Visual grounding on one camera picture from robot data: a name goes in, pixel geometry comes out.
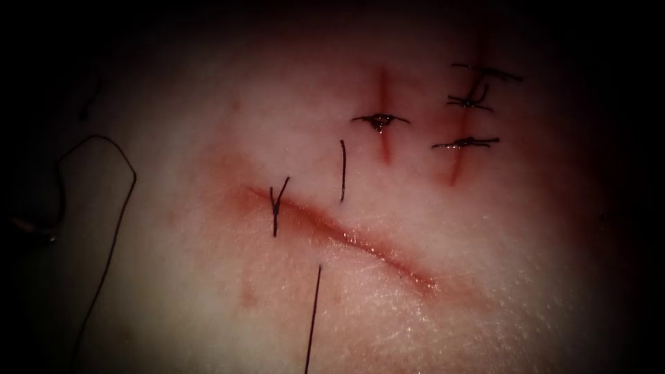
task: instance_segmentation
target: blood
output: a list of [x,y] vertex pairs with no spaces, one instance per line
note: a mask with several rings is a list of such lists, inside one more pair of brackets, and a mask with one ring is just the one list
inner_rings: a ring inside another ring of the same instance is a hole
[[383,150],[383,162],[390,165],[390,139],[388,138],[388,127],[383,128],[381,133],[381,148]]
[[[388,108],[390,108],[390,97],[388,96],[388,72],[386,71],[385,66],[381,66],[379,69],[379,112],[387,113]],[[383,128],[381,133],[381,155],[383,162],[390,166],[391,160],[391,148],[390,141],[388,139],[388,126]]]

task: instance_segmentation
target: loose suture thread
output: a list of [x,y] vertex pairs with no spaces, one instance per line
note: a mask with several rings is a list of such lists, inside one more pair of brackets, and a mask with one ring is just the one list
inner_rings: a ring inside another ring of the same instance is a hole
[[281,203],[282,194],[284,193],[284,189],[286,188],[286,185],[289,183],[289,179],[291,179],[291,177],[286,177],[286,180],[284,181],[284,186],[282,186],[282,191],[279,192],[279,196],[277,197],[277,201],[275,201],[275,198],[272,195],[272,187],[270,187],[270,204],[272,205],[272,236],[273,236],[273,238],[277,238],[277,215],[279,215],[279,204]]
[[344,195],[346,194],[346,146],[344,145],[344,140],[339,141],[342,145],[342,198],[340,202],[344,201]]
[[106,136],[103,136],[103,135],[97,135],[97,134],[90,135],[87,138],[85,138],[83,141],[81,141],[79,144],[73,146],[67,153],[65,153],[62,157],[60,157],[60,159],[56,163],[56,176],[57,176],[57,180],[58,180],[58,186],[59,186],[59,189],[60,189],[60,213],[58,214],[58,223],[60,223],[62,221],[62,219],[64,218],[64,210],[65,210],[65,207],[66,207],[66,202],[65,202],[66,201],[66,199],[65,199],[66,196],[65,196],[65,190],[64,190],[64,183],[62,181],[62,173],[60,172],[60,163],[65,158],[67,158],[70,154],[72,154],[75,150],[77,150],[82,145],[84,145],[85,143],[87,143],[88,141],[90,141],[92,139],[101,139],[103,141],[106,141],[106,142],[112,144],[118,150],[118,152],[120,152],[121,156],[125,160],[125,163],[127,164],[127,166],[132,171],[132,184],[130,186],[130,189],[127,192],[127,196],[125,197],[125,201],[123,202],[123,207],[120,210],[120,215],[118,216],[118,220],[116,222],[116,228],[115,228],[115,231],[114,231],[114,234],[113,234],[113,241],[111,243],[111,248],[109,250],[109,255],[108,255],[107,260],[106,260],[106,265],[104,266],[104,272],[102,273],[101,279],[99,281],[99,285],[97,286],[97,290],[95,291],[95,295],[92,298],[92,302],[90,303],[90,306],[88,307],[88,310],[85,314],[85,318],[83,319],[83,322],[81,323],[78,334],[76,335],[76,341],[74,343],[74,348],[73,348],[72,355],[71,355],[71,360],[70,360],[70,363],[69,363],[70,372],[74,372],[75,364],[76,364],[76,358],[77,358],[78,352],[80,350],[80,345],[81,345],[81,341],[82,341],[82,338],[83,338],[83,334],[85,333],[85,328],[87,326],[88,320],[90,320],[90,316],[92,315],[92,311],[95,307],[95,304],[97,303],[97,300],[99,299],[99,295],[101,293],[102,287],[104,286],[104,282],[106,281],[106,276],[109,273],[109,268],[111,267],[111,261],[113,259],[113,253],[115,251],[116,243],[118,241],[118,235],[120,233],[120,227],[121,227],[123,218],[125,216],[125,209],[127,208],[127,204],[129,204],[129,202],[130,202],[130,197],[132,196],[132,193],[134,192],[134,187],[136,186],[136,170],[134,169],[134,167],[132,166],[132,163],[127,158],[127,155],[125,155],[124,151],[118,145],[118,143],[116,143],[115,141],[113,141],[110,138],[108,138]]
[[310,369],[310,355],[312,353],[312,338],[314,337],[314,321],[317,317],[317,305],[319,304],[319,284],[321,284],[321,265],[319,265],[319,274],[317,275],[317,288],[314,292],[314,307],[312,309],[312,324],[310,326],[310,339],[307,344],[307,359],[305,361],[305,374]]
[[97,95],[99,95],[101,90],[102,90],[102,80],[98,80],[97,85],[95,86],[95,91],[92,93],[92,95],[90,95],[88,100],[85,102],[81,111],[78,112],[78,120],[80,122],[85,122],[88,120],[90,107],[97,99]]
[[97,300],[99,299],[99,295],[101,293],[102,288],[104,287],[104,283],[106,281],[106,277],[109,272],[109,268],[111,267],[111,262],[113,260],[113,255],[115,252],[116,248],[116,243],[118,241],[119,233],[120,233],[120,227],[123,222],[123,218],[125,216],[125,211],[127,209],[127,205],[130,202],[130,198],[132,196],[132,193],[134,192],[134,187],[136,186],[136,170],[132,166],[132,163],[130,160],[127,158],[127,155],[124,153],[123,149],[113,141],[112,139],[103,136],[103,135],[98,135],[98,134],[92,134],[84,138],[81,142],[77,143],[74,145],[72,148],[70,148],[67,152],[65,152],[59,159],[56,160],[55,165],[54,165],[54,171],[55,171],[55,180],[57,182],[57,188],[58,188],[58,211],[57,211],[57,217],[54,219],[53,222],[50,224],[45,224],[42,226],[37,226],[36,224],[31,224],[28,222],[25,222],[23,220],[17,219],[17,218],[12,218],[10,221],[18,228],[21,230],[23,235],[28,235],[28,236],[34,236],[38,235],[40,237],[47,238],[48,240],[40,240],[39,243],[41,243],[42,246],[47,245],[47,244],[52,244],[56,241],[56,236],[55,236],[55,229],[64,221],[67,213],[67,192],[64,186],[64,180],[62,178],[62,170],[61,170],[61,164],[64,162],[69,156],[71,156],[76,150],[80,149],[83,145],[87,144],[93,139],[98,139],[101,141],[104,141],[106,143],[109,143],[113,145],[120,155],[123,157],[125,160],[125,163],[129,167],[129,169],[132,171],[132,183],[130,185],[130,188],[127,192],[127,195],[125,196],[125,200],[123,202],[122,208],[120,210],[120,213],[118,215],[118,219],[116,221],[116,226],[114,229],[114,234],[113,234],[113,239],[111,242],[111,246],[109,248],[109,254],[106,259],[106,263],[104,266],[104,270],[101,274],[99,284],[97,285],[97,288],[95,290],[95,294],[93,295],[93,298],[89,304],[89,307],[85,313],[85,317],[83,321],[81,322],[80,327],[78,328],[78,332],[76,334],[76,340],[74,341],[74,345],[71,351],[71,356],[69,358],[69,371],[74,372],[76,369],[76,360],[78,358],[78,353],[80,351],[81,347],[81,342],[83,335],[85,334],[85,329],[87,327],[88,321],[90,320],[90,316],[92,315],[92,311],[95,308],[95,305],[97,303]]

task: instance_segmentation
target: red incision line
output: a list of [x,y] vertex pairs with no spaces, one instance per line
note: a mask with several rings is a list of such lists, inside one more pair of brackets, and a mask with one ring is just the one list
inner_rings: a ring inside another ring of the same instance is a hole
[[[266,201],[269,202],[269,196],[265,191],[251,187],[246,187],[246,189],[255,196],[266,199]],[[377,260],[381,260],[386,265],[390,266],[390,268],[396,270],[401,276],[407,276],[412,279],[416,288],[418,288],[418,291],[422,295],[433,294],[436,290],[436,283],[432,277],[424,276],[421,272],[414,271],[412,266],[397,261],[394,256],[390,255],[391,252],[404,253],[402,250],[395,250],[397,247],[396,245],[390,244],[384,240],[375,240],[373,241],[374,244],[370,241],[362,240],[357,236],[349,234],[348,232],[351,230],[343,228],[339,223],[330,219],[321,211],[299,204],[286,197],[283,197],[281,200],[281,208],[285,210],[287,214],[284,214],[284,212],[281,211],[279,219],[284,220],[285,218],[288,218],[288,222],[293,223],[292,225],[289,225],[289,227],[293,228],[293,226],[295,226],[302,231],[312,229],[316,235],[321,235],[323,238],[335,242],[348,244],[351,247],[373,256]]]
[[[379,70],[379,112],[386,113],[387,108],[390,106],[388,97],[388,72],[385,66],[381,66]],[[381,146],[383,149],[383,161],[386,165],[390,165],[390,142],[388,140],[388,127],[383,128],[381,133]]]
[[[475,62],[476,66],[483,66],[483,63],[485,62],[486,55],[487,55],[487,28],[484,28],[482,33],[480,34],[478,38],[478,56]],[[473,80],[471,82],[474,82],[476,79],[478,79],[477,76],[473,77]],[[473,108],[463,108],[462,112],[462,117],[460,118],[460,126],[459,126],[459,132],[457,139],[462,139],[463,137],[467,136],[466,132],[466,127],[468,125],[468,112],[472,110]],[[463,161],[463,155],[464,155],[464,148],[460,148],[455,152],[455,162],[452,164],[452,173],[450,174],[450,185],[454,186],[455,182],[457,182],[457,177],[459,176],[460,169],[462,167],[462,161]]]

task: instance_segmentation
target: dark background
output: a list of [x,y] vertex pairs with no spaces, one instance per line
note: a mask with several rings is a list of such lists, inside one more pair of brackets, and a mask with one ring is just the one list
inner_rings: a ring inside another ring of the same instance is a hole
[[[3,196],[5,217],[32,215],[44,220],[52,212],[34,211],[29,202],[16,201],[12,191],[21,188],[22,180],[14,177],[17,170],[28,165],[26,154],[36,134],[53,126],[52,113],[61,105],[59,100],[82,80],[89,78],[91,64],[121,40],[149,28],[162,19],[182,18],[203,6],[201,3],[123,3],[97,1],[86,4],[26,4],[4,6],[3,28],[5,40],[3,56],[8,66],[4,87],[5,123],[3,126],[3,175],[7,193]],[[217,9],[228,12],[288,11],[295,3],[218,3]],[[657,252],[657,191],[655,180],[663,170],[659,162],[662,146],[659,144],[658,109],[662,66],[655,58],[662,42],[654,30],[662,21],[650,15],[657,12],[642,3],[616,3],[594,6],[583,2],[511,2],[510,6],[534,18],[543,30],[565,46],[568,57],[578,62],[589,83],[596,87],[596,95],[589,100],[601,103],[610,118],[608,131],[616,136],[617,152],[627,154],[626,162],[635,165],[633,176],[617,176],[627,184],[642,184],[639,214],[630,216],[627,223],[630,235],[635,237],[635,251],[644,262],[646,281],[643,292],[635,295],[634,341],[626,342],[625,371],[644,371],[655,368],[659,358],[656,342],[661,337],[660,309],[656,305],[662,295],[662,281]],[[15,261],[25,251],[33,250],[29,240],[3,227],[4,251],[8,254],[6,274],[11,274]],[[43,352],[35,348],[34,339],[39,332],[30,328],[23,318],[24,308],[17,297],[20,285],[10,284],[6,293],[5,321],[10,328],[6,334],[12,347],[8,352],[9,367],[19,371],[52,371]]]

